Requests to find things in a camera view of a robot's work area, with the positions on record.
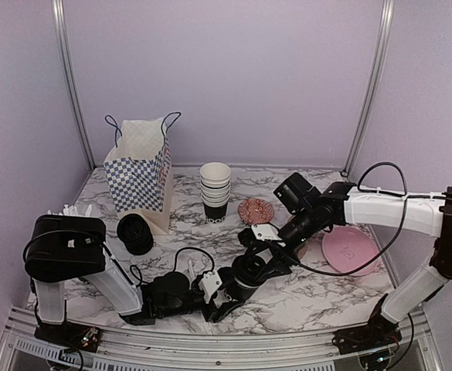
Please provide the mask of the pink round plate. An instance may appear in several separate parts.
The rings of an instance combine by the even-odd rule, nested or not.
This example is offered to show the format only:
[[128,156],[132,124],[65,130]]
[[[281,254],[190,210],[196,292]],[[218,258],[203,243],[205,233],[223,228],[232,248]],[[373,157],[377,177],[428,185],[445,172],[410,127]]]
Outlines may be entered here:
[[379,252],[375,242],[354,227],[337,226],[321,242],[328,264],[340,273],[352,271],[367,263]]

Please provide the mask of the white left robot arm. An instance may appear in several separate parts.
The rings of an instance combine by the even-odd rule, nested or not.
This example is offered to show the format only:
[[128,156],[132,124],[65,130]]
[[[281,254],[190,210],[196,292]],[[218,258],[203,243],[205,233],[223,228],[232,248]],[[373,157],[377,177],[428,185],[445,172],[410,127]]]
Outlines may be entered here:
[[130,325],[153,325],[157,320],[199,311],[208,322],[220,322],[242,300],[230,295],[216,303],[225,289],[225,270],[210,269],[194,281],[178,271],[136,284],[105,243],[106,226],[98,218],[43,215],[33,227],[23,251],[25,271],[36,293],[36,314],[58,343],[76,337],[75,325],[66,319],[65,281],[89,281]]

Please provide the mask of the bundle of white straws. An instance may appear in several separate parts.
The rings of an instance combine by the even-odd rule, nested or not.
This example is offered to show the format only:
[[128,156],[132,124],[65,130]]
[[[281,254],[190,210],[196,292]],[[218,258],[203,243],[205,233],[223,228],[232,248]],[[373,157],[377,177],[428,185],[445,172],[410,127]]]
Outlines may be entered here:
[[93,209],[92,204],[89,204],[87,207],[85,207],[84,209],[81,209],[81,210],[79,210],[78,207],[75,205],[65,204],[62,211],[60,211],[58,213],[54,213],[51,209],[49,209],[47,211],[47,214],[48,215],[58,215],[58,216],[91,217],[92,209]]

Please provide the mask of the aluminium frame post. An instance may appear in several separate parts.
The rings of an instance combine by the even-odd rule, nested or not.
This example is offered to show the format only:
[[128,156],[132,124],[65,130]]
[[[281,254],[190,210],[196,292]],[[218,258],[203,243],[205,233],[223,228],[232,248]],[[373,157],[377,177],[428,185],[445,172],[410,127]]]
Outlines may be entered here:
[[80,145],[85,162],[89,171],[92,172],[96,168],[96,163],[92,148],[90,146],[86,125],[83,119],[83,112],[80,104],[79,94],[76,88],[76,79],[70,53],[70,43],[64,11],[64,1],[52,0],[52,8],[56,41],[58,44],[63,76],[66,84],[71,111],[73,113],[76,132],[80,140]]
[[373,103],[382,79],[386,56],[389,49],[389,40],[391,35],[393,16],[396,2],[394,0],[384,0],[379,21],[379,29],[376,38],[376,47],[372,65],[369,73],[369,81],[366,87],[365,96],[360,110],[359,119],[356,125],[355,134],[345,160],[343,172],[350,175],[355,168],[359,152],[362,149],[365,133],[369,127],[369,121],[372,113]]

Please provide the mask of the left aluminium frame post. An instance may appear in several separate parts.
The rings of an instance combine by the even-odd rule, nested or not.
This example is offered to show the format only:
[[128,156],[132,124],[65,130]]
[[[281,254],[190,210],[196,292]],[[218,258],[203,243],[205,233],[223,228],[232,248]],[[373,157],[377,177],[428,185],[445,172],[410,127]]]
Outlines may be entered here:
[[63,76],[66,84],[71,111],[73,113],[76,132],[80,140],[80,145],[85,162],[89,171],[92,172],[96,168],[96,163],[92,148],[90,146],[86,125],[83,119],[83,112],[80,104],[79,94],[76,88],[76,79],[70,53],[70,43],[64,11],[64,1],[52,0],[52,8],[56,41],[58,44]]

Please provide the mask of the right aluminium frame post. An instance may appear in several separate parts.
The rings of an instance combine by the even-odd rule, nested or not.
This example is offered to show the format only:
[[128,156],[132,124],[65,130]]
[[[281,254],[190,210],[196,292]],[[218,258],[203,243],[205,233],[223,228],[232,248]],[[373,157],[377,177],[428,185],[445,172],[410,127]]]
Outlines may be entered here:
[[391,35],[393,16],[396,2],[394,0],[384,0],[379,21],[379,29],[376,38],[376,47],[372,65],[369,73],[369,81],[366,87],[365,96],[360,110],[359,119],[356,125],[355,134],[345,160],[343,172],[350,175],[355,168],[359,152],[362,149],[365,133],[369,127],[369,121],[372,113],[373,103],[382,79],[386,56],[389,49],[389,40]]

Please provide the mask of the stack of black lids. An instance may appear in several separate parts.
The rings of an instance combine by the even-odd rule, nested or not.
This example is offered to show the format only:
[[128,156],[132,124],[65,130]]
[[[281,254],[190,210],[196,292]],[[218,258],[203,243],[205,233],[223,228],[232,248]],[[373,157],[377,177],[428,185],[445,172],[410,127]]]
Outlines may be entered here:
[[149,225],[136,213],[127,214],[119,221],[117,237],[130,254],[137,256],[148,253],[154,246]]

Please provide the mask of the brown cardboard cup carrier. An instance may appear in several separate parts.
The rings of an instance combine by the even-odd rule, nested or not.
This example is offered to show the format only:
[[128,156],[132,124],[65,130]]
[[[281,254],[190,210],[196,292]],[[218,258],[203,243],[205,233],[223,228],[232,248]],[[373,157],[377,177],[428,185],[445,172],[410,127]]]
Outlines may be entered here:
[[291,228],[290,244],[293,255],[300,260],[309,250],[307,240],[314,233],[314,224],[309,217],[292,216],[288,220],[288,226]]

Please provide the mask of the checkered paper takeout bag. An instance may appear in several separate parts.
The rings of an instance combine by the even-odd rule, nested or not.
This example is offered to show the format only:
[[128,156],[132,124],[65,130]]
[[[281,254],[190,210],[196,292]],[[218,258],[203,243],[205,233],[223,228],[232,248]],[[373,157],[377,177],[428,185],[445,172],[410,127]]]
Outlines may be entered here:
[[172,156],[168,131],[179,111],[148,120],[104,120],[114,129],[114,147],[103,161],[109,193],[117,216],[143,217],[154,235],[170,227],[173,196]]

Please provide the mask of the black plastic cup lid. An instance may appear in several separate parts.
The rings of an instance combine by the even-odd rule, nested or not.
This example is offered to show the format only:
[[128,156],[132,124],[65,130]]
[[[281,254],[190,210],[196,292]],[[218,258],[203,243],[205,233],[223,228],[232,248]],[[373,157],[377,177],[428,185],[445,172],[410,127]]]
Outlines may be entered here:
[[257,255],[241,255],[232,264],[236,283],[250,288],[261,286],[267,279],[262,276],[265,261]]

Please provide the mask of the stack of paper cups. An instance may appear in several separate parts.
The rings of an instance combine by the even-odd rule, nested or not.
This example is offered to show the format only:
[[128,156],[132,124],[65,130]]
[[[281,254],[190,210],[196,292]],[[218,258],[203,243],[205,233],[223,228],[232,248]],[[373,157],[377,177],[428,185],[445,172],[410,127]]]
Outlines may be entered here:
[[200,170],[200,196],[208,223],[226,218],[231,189],[231,168],[222,162],[204,164]]

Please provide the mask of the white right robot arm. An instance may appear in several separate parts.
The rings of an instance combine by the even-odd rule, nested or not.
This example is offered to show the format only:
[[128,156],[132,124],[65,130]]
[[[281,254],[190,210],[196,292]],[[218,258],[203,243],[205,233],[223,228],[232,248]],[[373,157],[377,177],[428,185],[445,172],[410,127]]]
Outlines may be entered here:
[[270,252],[265,269],[248,286],[259,287],[270,278],[289,275],[294,266],[333,278],[350,277],[354,270],[314,268],[298,254],[317,233],[333,234],[338,227],[364,226],[382,244],[370,265],[383,259],[391,270],[394,288],[369,314],[361,339],[377,346],[410,312],[452,282],[452,186],[437,192],[411,192],[406,182],[395,191],[352,182],[333,182],[319,190],[295,172],[274,190],[289,219],[277,228],[280,240],[267,239],[248,226],[239,234],[251,256]]

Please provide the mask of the black paper coffee cup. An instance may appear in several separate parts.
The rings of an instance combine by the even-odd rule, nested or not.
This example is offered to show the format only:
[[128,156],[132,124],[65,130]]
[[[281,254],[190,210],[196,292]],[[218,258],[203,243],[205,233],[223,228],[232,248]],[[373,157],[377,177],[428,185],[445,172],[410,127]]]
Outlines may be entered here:
[[232,281],[225,287],[225,295],[228,295],[233,301],[248,301],[257,291],[258,286],[245,285],[243,282]]

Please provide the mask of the red patterned ceramic bowl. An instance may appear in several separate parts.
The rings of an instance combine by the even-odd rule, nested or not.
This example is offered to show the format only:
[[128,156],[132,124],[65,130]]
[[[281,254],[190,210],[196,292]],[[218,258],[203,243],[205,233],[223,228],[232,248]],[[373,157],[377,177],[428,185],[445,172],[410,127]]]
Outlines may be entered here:
[[240,219],[248,225],[269,223],[275,215],[272,204],[258,198],[243,200],[237,212]]

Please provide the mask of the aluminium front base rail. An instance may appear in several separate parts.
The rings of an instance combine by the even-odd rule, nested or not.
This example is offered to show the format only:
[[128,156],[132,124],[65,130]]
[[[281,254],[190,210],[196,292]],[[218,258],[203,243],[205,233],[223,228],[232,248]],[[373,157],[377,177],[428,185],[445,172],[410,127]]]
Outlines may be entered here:
[[0,370],[442,370],[423,315],[400,326],[399,344],[342,354],[330,329],[264,335],[199,335],[100,327],[95,352],[67,352],[36,339],[36,319],[13,308],[0,338]]

